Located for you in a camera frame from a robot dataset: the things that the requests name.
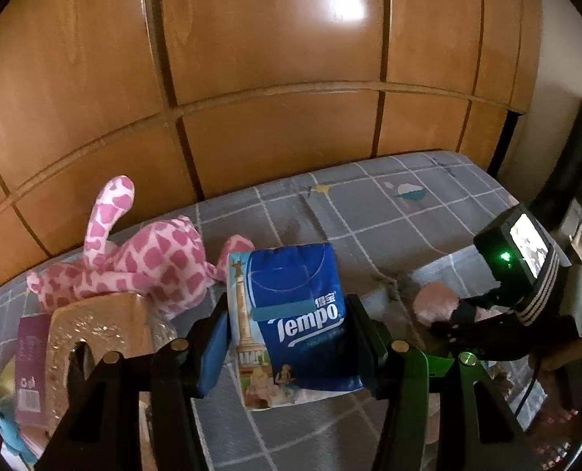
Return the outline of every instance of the gray plaid bed sheet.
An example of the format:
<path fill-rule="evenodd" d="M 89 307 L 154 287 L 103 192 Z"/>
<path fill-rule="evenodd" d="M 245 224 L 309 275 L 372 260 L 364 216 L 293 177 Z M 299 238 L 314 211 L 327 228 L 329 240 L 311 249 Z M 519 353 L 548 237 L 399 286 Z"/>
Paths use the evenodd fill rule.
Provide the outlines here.
<path fill-rule="evenodd" d="M 398 276 L 411 272 L 411 285 L 440 279 L 461 295 L 482 294 L 494 280 L 476 261 L 475 250 L 451 254 L 471 246 L 472 237 L 508 206 L 509 193 L 498 182 L 465 156 L 440 151 L 380 157 L 289 177 L 157 219 L 178 214 L 191 218 L 210 261 L 216 260 L 232 234 L 248 237 L 256 248 L 328 241 L 336 254 L 343 292 L 359 294 L 369 314 L 383 320 L 393 336 L 423 347 L 406 296 L 400 295 L 404 291 L 398 292 Z M 133 226 L 111 239 L 123 242 L 139 228 Z M 78 254 L 77 250 L 66 258 Z M 221 286 L 211 288 L 204 302 L 174 319 L 179 334 L 185 335 L 195 320 L 210 314 L 222 291 Z M 0 363 L 14 352 L 19 318 L 37 312 L 38 301 L 27 293 L 23 275 L 0 289 Z M 386 401 L 374 401 L 366 391 L 358 391 L 246 412 L 229 363 L 228 359 L 210 395 L 195 401 L 211 467 L 370 468 Z M 526 383 L 527 372 L 520 375 Z"/>

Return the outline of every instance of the purple box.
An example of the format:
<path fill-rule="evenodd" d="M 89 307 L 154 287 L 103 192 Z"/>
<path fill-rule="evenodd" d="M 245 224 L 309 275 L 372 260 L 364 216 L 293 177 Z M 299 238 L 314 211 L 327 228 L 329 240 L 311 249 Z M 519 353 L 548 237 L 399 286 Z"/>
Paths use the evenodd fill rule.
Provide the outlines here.
<path fill-rule="evenodd" d="M 23 317 L 14 365 L 16 421 L 19 425 L 47 428 L 45 405 L 45 360 L 50 314 Z"/>

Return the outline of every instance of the illuminated screen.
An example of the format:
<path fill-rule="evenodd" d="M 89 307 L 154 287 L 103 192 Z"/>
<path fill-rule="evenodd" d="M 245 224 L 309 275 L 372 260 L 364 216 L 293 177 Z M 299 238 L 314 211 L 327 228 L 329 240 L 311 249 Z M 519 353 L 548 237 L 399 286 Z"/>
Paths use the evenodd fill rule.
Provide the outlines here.
<path fill-rule="evenodd" d="M 522 257 L 528 264 L 533 276 L 537 278 L 541 266 L 544 265 L 544 260 L 546 260 L 548 248 L 526 214 L 522 214 L 516 224 L 512 226 L 511 237 L 520 253 L 522 253 Z"/>

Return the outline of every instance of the plush giraffe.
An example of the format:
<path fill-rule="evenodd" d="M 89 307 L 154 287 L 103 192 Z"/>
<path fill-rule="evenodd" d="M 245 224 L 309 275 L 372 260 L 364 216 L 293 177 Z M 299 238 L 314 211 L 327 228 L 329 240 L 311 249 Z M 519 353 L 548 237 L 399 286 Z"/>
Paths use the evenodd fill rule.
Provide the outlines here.
<path fill-rule="evenodd" d="M 218 264 L 210 264 L 202 239 L 186 216 L 150 223 L 117 246 L 108 234 L 133 202 L 133 182 L 126 176 L 110 179 L 95 201 L 82 256 L 75 262 L 50 265 L 41 275 L 28 272 L 27 285 L 38 295 L 42 311 L 107 292 L 129 291 L 149 295 L 171 319 L 197 306 L 216 280 L 225 281 L 230 253 L 254 249 L 245 237 L 232 236 Z"/>

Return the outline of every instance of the white wall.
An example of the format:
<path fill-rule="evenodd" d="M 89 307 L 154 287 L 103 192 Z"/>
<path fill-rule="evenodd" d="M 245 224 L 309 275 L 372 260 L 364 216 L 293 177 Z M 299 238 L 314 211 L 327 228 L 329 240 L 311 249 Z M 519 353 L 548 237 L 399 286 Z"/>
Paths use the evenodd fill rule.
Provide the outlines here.
<path fill-rule="evenodd" d="M 582 98 L 582 17 L 569 0 L 542 0 L 540 64 L 515 153 L 500 182 L 531 202 L 553 170 Z"/>

